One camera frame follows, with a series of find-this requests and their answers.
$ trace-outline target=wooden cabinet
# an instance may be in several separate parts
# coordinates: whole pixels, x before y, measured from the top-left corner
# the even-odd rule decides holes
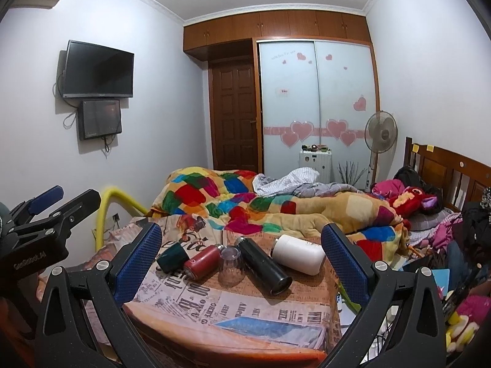
[[[317,18],[313,10],[289,10],[288,22],[292,36],[318,36]]]
[[[206,33],[208,32],[208,23],[200,22],[194,25],[184,27],[184,51],[206,45]]]
[[[316,11],[315,14],[319,36],[346,38],[343,17],[340,12]]]
[[[343,13],[342,17],[347,39],[372,42],[365,17],[350,13]]]
[[[288,11],[262,11],[259,12],[259,19],[261,19],[261,36],[291,35]]]
[[[225,43],[234,40],[232,17],[223,17],[207,21],[206,45]]]
[[[241,13],[232,16],[234,40],[261,37],[261,19],[259,12]]]
[[[246,43],[260,36],[324,36],[371,42],[366,18],[360,15],[320,10],[274,10],[230,15],[185,26],[183,49],[194,50],[193,56],[203,56],[208,46],[227,43],[232,48],[233,43]]]

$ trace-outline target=yellow hose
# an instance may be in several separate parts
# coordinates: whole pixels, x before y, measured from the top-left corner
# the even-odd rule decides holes
[[[99,206],[99,211],[97,212],[96,221],[96,236],[95,236],[95,250],[96,252],[104,246],[104,223],[106,222],[107,208],[110,204],[110,199],[115,197],[121,202],[134,207],[136,210],[140,211],[143,215],[148,214],[148,209],[140,205],[131,196],[121,191],[119,188],[111,187],[104,191],[101,196],[101,205]]]

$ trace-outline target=metal screw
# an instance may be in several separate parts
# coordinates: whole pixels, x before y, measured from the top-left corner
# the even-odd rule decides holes
[[[63,267],[59,265],[53,268],[53,270],[51,270],[51,274],[53,275],[60,275],[62,272],[63,272]]]
[[[420,271],[421,271],[421,274],[423,274],[426,277],[431,276],[431,270],[428,267],[421,267]]]
[[[385,271],[389,268],[389,266],[386,262],[382,262],[381,260],[379,260],[378,262],[375,262],[375,268],[379,271]]]
[[[95,268],[98,269],[98,270],[100,270],[100,271],[105,270],[108,267],[109,267],[109,262],[107,260],[101,260],[95,266]]]

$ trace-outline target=red thermos bottle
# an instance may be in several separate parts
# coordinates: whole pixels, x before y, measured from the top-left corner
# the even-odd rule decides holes
[[[220,251],[223,245],[210,245],[203,249],[192,259],[184,263],[184,272],[193,281],[198,281],[218,268]]]

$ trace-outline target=frosted glass door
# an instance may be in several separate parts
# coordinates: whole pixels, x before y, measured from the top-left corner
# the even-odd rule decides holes
[[[331,179],[341,182],[338,164],[368,169],[370,150],[365,125],[376,111],[370,48],[339,41],[315,41],[321,108],[321,143],[332,150]],[[354,184],[363,189],[366,172]]]
[[[299,166],[302,144],[320,142],[314,43],[259,44],[264,173],[280,178]]]

